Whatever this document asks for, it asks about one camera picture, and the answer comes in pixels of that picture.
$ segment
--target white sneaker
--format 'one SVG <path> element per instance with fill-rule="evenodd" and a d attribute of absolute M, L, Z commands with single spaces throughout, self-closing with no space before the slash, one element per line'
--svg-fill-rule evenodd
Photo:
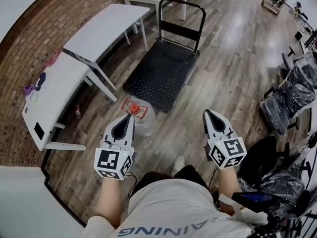
<path fill-rule="evenodd" d="M 172 177 L 174 177 L 174 175 L 177 174 L 177 172 L 181 171 L 181 169 L 185 166 L 185 158 L 183 155 L 178 155 L 175 163 L 174 163 L 174 167 L 172 170 Z"/>

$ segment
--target black cart platform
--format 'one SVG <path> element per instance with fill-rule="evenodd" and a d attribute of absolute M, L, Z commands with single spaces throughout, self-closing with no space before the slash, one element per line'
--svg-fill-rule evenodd
<path fill-rule="evenodd" d="M 199 31 L 178 26 L 159 19 L 159 38 L 140 61 L 123 89 L 137 98 L 148 101 L 153 106 L 168 112 L 173 107 L 186 79 L 199 57 L 198 42 L 203 29 L 206 13 L 196 4 L 182 0 L 168 0 L 198 7 L 203 12 Z M 196 41 L 194 49 L 173 42 L 161 36 L 161 31 L 171 32 Z"/>

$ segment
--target brick wall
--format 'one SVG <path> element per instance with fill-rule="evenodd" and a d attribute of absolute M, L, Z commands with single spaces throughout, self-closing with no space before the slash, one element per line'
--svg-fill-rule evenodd
<path fill-rule="evenodd" d="M 93 15 L 123 0 L 37 0 L 0 44 L 0 165 L 39 166 L 22 118 L 22 89 L 35 83 L 46 60 Z"/>

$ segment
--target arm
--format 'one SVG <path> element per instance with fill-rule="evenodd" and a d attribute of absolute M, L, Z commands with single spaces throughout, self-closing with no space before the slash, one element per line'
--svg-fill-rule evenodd
<path fill-rule="evenodd" d="M 234 168 L 220 169 L 218 174 L 218 190 L 219 195 L 224 194 L 231 198 L 233 193 L 242 192 L 236 171 Z M 234 210 L 232 206 L 220 202 L 220 211 L 228 215 L 232 215 Z"/>
<path fill-rule="evenodd" d="M 95 206 L 95 215 L 101 216 L 117 228 L 121 216 L 121 184 L 120 180 L 104 178 L 99 198 Z"/>

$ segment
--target cable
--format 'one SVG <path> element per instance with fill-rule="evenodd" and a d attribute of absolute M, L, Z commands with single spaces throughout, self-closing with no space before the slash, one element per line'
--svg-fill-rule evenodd
<path fill-rule="evenodd" d="M 215 170 L 214 170 L 213 173 L 212 173 L 212 177 L 211 177 L 211 180 L 210 180 L 210 182 L 209 182 L 208 189 L 210 189 L 211 181 L 212 181 L 212 179 L 213 179 L 213 177 L 214 177 L 214 174 L 216 173 L 217 170 L 218 170 L 218 167 L 216 167 Z"/>
<path fill-rule="evenodd" d="M 129 192 L 128 192 L 128 197 L 129 197 L 129 199 L 131 198 L 131 196 L 132 196 L 132 192 L 133 192 L 133 190 L 134 190 L 134 188 L 136 187 L 136 185 L 137 185 L 137 178 L 136 178 L 136 176 L 132 173 L 132 172 L 128 172 L 128 173 L 131 173 L 131 175 L 126 175 L 126 177 L 133 177 L 134 179 L 135 179 L 135 183 L 134 183 L 134 186 L 129 190 Z"/>

